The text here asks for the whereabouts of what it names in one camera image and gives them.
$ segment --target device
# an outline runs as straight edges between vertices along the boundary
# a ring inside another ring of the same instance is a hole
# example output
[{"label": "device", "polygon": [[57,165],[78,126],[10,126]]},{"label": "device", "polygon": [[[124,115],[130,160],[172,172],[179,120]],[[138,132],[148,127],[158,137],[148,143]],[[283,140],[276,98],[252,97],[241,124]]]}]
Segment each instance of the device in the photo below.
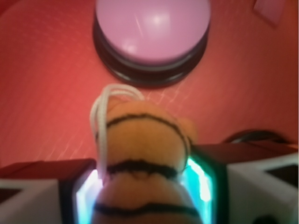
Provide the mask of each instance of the device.
[{"label": "device", "polygon": [[[0,169],[0,223],[91,220],[102,182],[92,159]],[[181,184],[203,223],[298,223],[298,149],[270,141],[200,145]]]},{"label": "device", "polygon": [[209,0],[97,0],[95,48],[122,81],[157,87],[178,82],[202,58]]}]

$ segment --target white cord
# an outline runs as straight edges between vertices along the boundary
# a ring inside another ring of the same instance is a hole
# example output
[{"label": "white cord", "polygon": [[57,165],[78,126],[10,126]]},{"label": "white cord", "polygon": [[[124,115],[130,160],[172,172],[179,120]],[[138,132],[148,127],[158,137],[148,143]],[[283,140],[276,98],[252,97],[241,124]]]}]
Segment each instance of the white cord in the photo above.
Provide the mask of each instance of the white cord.
[{"label": "white cord", "polygon": [[144,100],[142,93],[133,86],[125,84],[110,84],[106,86],[101,95],[93,103],[90,111],[90,125],[93,135],[98,129],[97,170],[99,178],[104,179],[107,171],[107,107],[110,96],[125,95],[135,100]]}]

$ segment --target round button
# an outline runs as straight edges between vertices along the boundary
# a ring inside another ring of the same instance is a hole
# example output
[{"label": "round button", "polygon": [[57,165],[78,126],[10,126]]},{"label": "round button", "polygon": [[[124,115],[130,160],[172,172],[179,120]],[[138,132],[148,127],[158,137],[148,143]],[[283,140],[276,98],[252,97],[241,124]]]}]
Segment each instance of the round button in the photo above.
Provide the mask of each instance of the round button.
[{"label": "round button", "polygon": [[201,40],[208,0],[97,0],[96,16],[111,47],[142,64],[172,62]]}]

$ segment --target plush toy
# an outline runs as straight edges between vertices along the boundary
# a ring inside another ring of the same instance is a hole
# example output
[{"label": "plush toy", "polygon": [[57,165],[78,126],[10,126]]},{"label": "plush toy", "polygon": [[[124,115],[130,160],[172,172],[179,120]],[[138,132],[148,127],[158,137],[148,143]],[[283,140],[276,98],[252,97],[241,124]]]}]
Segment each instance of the plush toy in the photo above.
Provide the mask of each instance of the plush toy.
[{"label": "plush toy", "polygon": [[[135,100],[114,96],[120,94]],[[172,117],[131,86],[113,85],[95,102],[91,124],[103,180],[93,223],[201,223],[179,178],[197,141],[191,121]]]}]

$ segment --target orange plush toy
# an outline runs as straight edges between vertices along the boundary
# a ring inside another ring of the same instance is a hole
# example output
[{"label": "orange plush toy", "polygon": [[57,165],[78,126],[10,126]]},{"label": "orange plush toy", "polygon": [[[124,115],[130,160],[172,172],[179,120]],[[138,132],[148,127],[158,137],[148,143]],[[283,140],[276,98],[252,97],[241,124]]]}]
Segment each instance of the orange plush toy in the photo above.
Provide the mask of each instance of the orange plush toy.
[{"label": "orange plush toy", "polygon": [[104,184],[93,223],[201,223],[179,182],[197,138],[191,121],[172,117],[134,87],[119,84],[106,87],[96,100],[91,125]]}]

